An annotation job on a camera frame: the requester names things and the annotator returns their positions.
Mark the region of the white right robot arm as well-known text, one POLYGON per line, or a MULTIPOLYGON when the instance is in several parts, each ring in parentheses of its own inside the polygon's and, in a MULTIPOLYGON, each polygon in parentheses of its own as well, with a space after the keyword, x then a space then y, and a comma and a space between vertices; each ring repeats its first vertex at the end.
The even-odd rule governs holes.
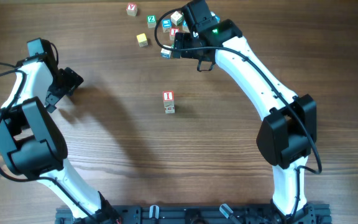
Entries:
POLYGON ((316 149, 315 101, 275 78, 238 26, 230 19, 218 22, 205 1, 191 1, 180 10, 190 31, 176 34, 174 56, 217 65, 250 99, 262 120, 257 147, 273 169, 273 204, 284 217, 294 217, 306 204, 304 170, 316 149))

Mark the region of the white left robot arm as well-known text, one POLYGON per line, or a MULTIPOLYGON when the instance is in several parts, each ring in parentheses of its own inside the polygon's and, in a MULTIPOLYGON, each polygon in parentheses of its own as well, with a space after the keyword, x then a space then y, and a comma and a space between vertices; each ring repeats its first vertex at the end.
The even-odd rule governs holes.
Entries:
POLYGON ((120 214, 71 165, 65 139, 50 116, 83 78, 58 67, 57 48, 48 40, 30 40, 27 48, 29 56, 8 71, 17 78, 0 109, 0 174, 48 187, 70 209, 70 223, 119 223, 120 214))

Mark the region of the white block green J side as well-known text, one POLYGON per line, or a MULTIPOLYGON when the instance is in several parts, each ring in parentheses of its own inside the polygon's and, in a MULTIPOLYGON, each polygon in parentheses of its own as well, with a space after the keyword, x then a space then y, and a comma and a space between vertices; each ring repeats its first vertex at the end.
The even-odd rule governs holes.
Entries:
POLYGON ((175 112, 175 107, 174 106, 165 107, 165 113, 166 114, 172 114, 174 112, 175 112))

